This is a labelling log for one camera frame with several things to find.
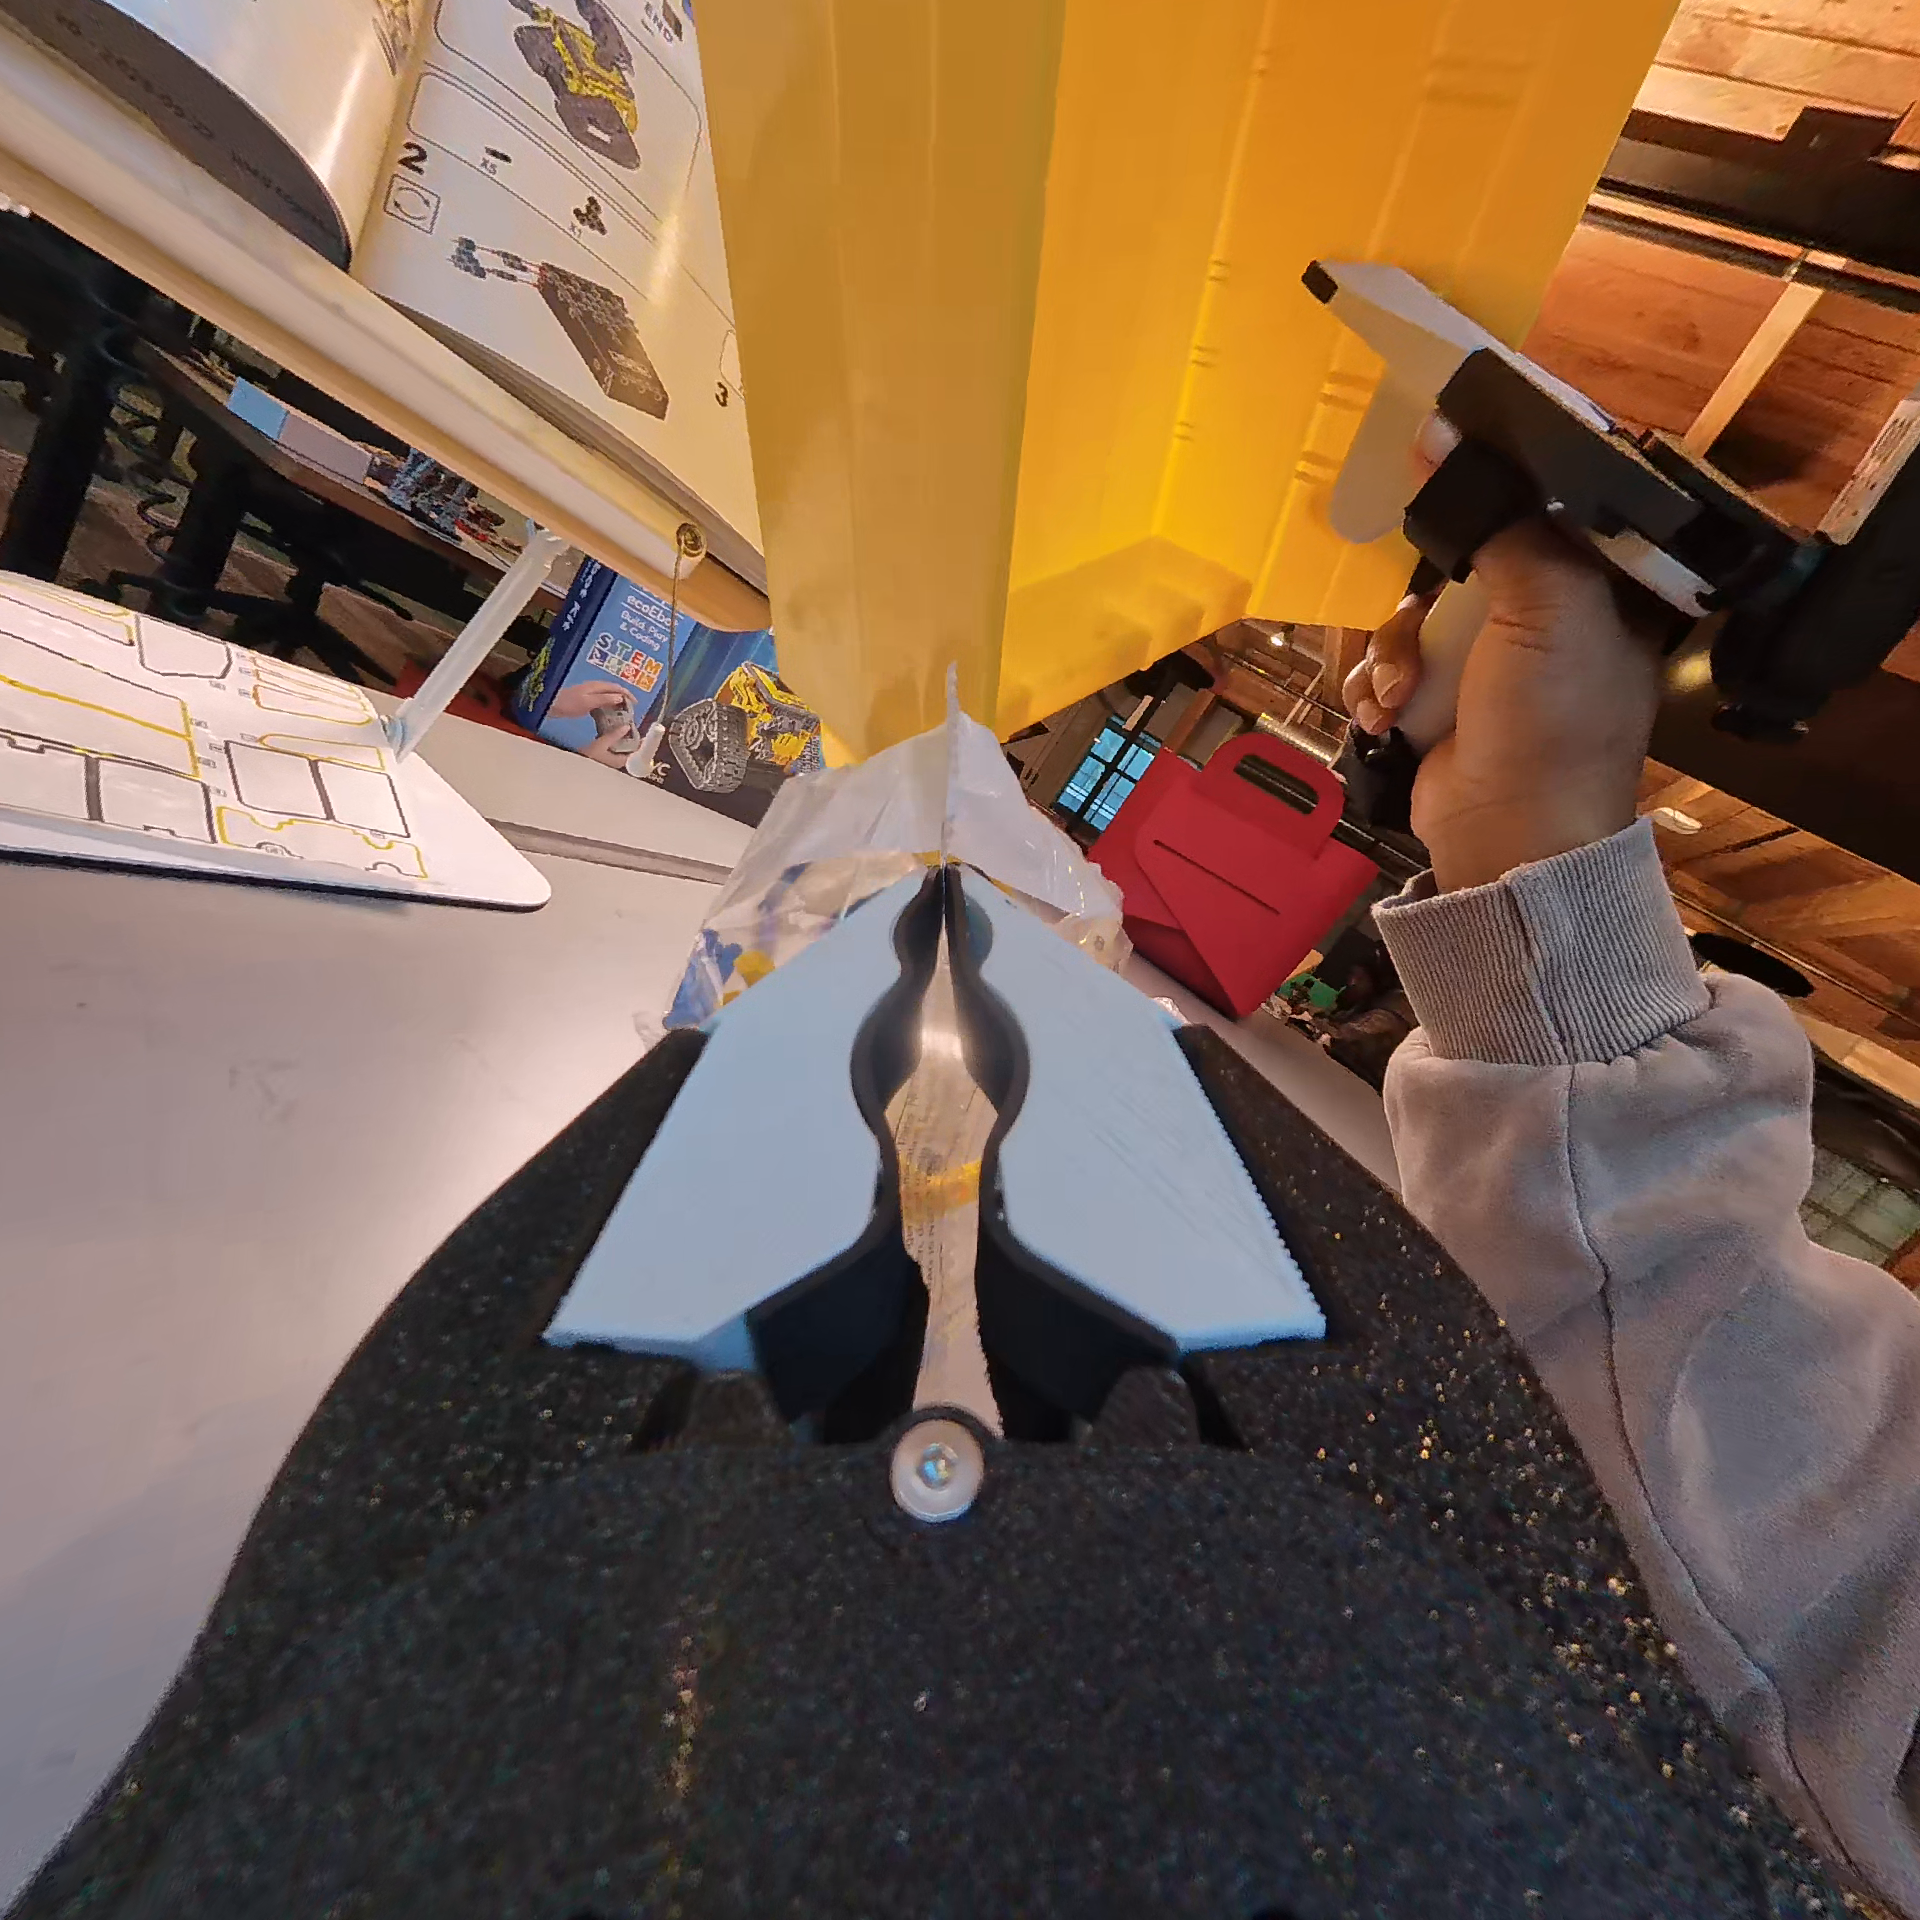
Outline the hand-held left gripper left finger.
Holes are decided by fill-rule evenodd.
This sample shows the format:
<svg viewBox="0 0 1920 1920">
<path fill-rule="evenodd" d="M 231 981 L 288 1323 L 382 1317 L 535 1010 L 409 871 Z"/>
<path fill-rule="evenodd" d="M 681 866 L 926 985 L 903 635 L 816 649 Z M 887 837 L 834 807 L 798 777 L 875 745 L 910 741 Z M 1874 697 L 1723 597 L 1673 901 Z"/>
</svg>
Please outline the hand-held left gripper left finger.
<svg viewBox="0 0 1920 1920">
<path fill-rule="evenodd" d="M 901 1337 L 889 1104 L 921 1056 L 946 873 L 901 878 L 713 1015 L 693 1067 L 544 1328 L 823 1413 Z"/>
</svg>

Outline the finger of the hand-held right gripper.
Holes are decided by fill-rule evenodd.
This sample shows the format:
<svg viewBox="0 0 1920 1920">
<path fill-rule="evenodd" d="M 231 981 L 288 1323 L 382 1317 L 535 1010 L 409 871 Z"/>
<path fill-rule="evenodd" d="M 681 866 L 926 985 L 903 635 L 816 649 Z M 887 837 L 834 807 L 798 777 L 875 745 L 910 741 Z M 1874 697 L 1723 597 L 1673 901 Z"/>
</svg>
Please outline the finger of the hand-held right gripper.
<svg viewBox="0 0 1920 1920">
<path fill-rule="evenodd" d="M 1413 448 L 1440 391 L 1474 352 L 1515 354 L 1403 270 L 1312 261 L 1307 293 L 1383 361 L 1328 496 L 1328 526 L 1351 544 L 1394 535 L 1415 489 Z"/>
</svg>

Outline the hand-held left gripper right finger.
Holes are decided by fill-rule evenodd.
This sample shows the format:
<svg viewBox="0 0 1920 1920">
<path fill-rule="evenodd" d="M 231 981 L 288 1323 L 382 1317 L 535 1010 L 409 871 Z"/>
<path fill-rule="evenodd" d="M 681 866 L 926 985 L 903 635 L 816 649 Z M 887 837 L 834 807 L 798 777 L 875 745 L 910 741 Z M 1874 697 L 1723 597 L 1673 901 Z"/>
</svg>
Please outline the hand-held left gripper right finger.
<svg viewBox="0 0 1920 1920">
<path fill-rule="evenodd" d="M 971 871 L 953 994 L 994 1111 L 976 1326 L 1006 1426 L 1093 1422 L 1141 1367 L 1328 1335 L 1177 1015 Z"/>
</svg>

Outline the yellow plastic bin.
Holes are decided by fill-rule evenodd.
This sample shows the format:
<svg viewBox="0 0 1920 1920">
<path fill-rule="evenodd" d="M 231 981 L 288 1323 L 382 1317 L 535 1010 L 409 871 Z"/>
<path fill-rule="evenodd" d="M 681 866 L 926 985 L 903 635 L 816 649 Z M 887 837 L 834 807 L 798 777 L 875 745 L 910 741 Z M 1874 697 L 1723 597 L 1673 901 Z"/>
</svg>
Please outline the yellow plastic bin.
<svg viewBox="0 0 1920 1920">
<path fill-rule="evenodd" d="M 697 5 L 777 663 L 862 761 L 1253 615 L 1374 629 L 1328 521 L 1381 357 L 1314 261 L 1522 345 L 1673 5 Z"/>
</svg>

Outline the large clear plastic bag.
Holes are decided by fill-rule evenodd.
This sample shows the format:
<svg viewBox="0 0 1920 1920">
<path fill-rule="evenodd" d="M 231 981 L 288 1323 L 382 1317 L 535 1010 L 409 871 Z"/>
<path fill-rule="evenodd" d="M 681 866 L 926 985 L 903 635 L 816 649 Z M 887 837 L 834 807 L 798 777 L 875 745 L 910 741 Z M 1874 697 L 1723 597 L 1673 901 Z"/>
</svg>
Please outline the large clear plastic bag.
<svg viewBox="0 0 1920 1920">
<path fill-rule="evenodd" d="M 910 866 L 930 869 L 946 857 L 985 873 L 1102 967 L 1120 969 L 1131 946 L 1118 887 L 1029 805 L 1001 743 L 962 713 L 953 683 L 946 697 L 937 727 L 862 763 L 784 784 L 702 923 L 665 1026 L 718 1013 Z M 917 1035 L 919 1061 L 887 1109 L 903 1246 L 928 1294 L 914 1403 L 960 1408 L 1001 1433 L 974 1285 L 992 1106 L 962 1056 L 944 953 Z"/>
</svg>

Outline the white sticker sheet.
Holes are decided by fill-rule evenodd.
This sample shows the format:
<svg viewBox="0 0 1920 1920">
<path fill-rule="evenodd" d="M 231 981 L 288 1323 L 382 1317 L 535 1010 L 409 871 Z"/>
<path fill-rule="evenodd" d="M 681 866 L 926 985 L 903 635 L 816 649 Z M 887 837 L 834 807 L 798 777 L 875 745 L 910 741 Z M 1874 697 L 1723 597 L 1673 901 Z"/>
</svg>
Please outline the white sticker sheet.
<svg viewBox="0 0 1920 1920">
<path fill-rule="evenodd" d="M 352 683 L 7 574 L 7 855 L 432 889 Z"/>
</svg>

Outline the person's right forearm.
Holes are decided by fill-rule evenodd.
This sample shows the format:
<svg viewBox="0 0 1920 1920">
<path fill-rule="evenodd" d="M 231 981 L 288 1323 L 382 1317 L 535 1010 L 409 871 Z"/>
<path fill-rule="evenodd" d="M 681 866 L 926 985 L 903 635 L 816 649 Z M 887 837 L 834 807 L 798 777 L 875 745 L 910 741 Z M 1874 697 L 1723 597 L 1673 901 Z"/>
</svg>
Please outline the person's right forearm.
<svg viewBox="0 0 1920 1920">
<path fill-rule="evenodd" d="M 1408 1209 L 1522 1344 L 1721 1726 L 1915 1915 L 1918 1305 L 1813 1243 L 1813 1051 L 1701 971 L 1650 830 L 1376 921 Z"/>
</svg>

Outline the grey desk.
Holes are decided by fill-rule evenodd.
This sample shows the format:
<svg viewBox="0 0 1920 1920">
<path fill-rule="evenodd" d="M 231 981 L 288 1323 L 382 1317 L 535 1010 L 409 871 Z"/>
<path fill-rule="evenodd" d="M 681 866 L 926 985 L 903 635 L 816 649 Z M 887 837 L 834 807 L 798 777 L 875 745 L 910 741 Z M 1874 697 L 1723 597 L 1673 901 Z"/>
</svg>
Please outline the grey desk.
<svg viewBox="0 0 1920 1920">
<path fill-rule="evenodd" d="M 153 1714 L 421 1262 L 645 1049 L 750 830 L 457 718 L 501 914 L 7 862 L 2 1883 Z"/>
</svg>

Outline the person's right hand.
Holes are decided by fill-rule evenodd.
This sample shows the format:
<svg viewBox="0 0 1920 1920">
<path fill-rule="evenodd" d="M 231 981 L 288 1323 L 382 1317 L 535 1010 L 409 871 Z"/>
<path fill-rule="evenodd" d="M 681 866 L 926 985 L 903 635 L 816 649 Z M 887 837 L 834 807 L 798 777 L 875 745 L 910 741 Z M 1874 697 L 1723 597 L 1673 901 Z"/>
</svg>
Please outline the person's right hand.
<svg viewBox="0 0 1920 1920">
<path fill-rule="evenodd" d="M 1659 599 L 1538 521 L 1488 542 L 1472 578 L 1490 606 L 1408 809 L 1440 894 L 1637 821 L 1673 633 Z"/>
</svg>

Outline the red tote bag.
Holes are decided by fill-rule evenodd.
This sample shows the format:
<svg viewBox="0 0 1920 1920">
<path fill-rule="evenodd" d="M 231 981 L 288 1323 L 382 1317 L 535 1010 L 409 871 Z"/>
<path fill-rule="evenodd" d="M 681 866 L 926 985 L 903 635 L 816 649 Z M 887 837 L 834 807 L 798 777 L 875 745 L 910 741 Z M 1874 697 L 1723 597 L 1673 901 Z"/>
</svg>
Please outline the red tote bag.
<svg viewBox="0 0 1920 1920">
<path fill-rule="evenodd" d="M 1378 880 L 1335 839 L 1344 784 L 1264 731 L 1202 768 L 1161 752 L 1090 848 L 1154 967 L 1243 1019 Z"/>
</svg>

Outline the blue robot kit box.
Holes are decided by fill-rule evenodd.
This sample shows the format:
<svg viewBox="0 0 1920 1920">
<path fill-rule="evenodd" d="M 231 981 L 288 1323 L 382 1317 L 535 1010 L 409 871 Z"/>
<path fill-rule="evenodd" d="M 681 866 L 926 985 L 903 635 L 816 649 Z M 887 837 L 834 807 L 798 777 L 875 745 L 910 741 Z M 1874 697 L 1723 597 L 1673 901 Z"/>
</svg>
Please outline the blue robot kit box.
<svg viewBox="0 0 1920 1920">
<path fill-rule="evenodd" d="M 720 631 L 601 562 L 578 567 L 510 718 L 546 743 L 759 825 L 825 768 L 821 718 L 777 674 L 770 631 Z"/>
</svg>

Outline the small pale blue box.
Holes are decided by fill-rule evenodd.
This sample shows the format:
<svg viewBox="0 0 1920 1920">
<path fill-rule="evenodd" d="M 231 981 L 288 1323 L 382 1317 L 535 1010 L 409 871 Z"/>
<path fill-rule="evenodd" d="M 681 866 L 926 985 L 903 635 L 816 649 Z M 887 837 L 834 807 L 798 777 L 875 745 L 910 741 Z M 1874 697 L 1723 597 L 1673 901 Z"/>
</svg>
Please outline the small pale blue box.
<svg viewBox="0 0 1920 1920">
<path fill-rule="evenodd" d="M 373 473 L 375 450 L 368 443 L 279 400 L 245 377 L 231 384 L 226 411 L 299 462 L 350 485 L 366 485 Z"/>
</svg>

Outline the instruction manual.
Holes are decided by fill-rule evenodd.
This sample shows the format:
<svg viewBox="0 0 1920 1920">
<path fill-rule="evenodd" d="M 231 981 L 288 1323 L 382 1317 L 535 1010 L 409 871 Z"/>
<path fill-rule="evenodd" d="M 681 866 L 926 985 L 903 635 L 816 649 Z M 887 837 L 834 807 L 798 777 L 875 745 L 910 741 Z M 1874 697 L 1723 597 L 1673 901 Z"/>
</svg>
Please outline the instruction manual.
<svg viewBox="0 0 1920 1920">
<path fill-rule="evenodd" d="M 5 5 L 5 185 L 453 464 L 766 587 L 693 5 Z"/>
</svg>

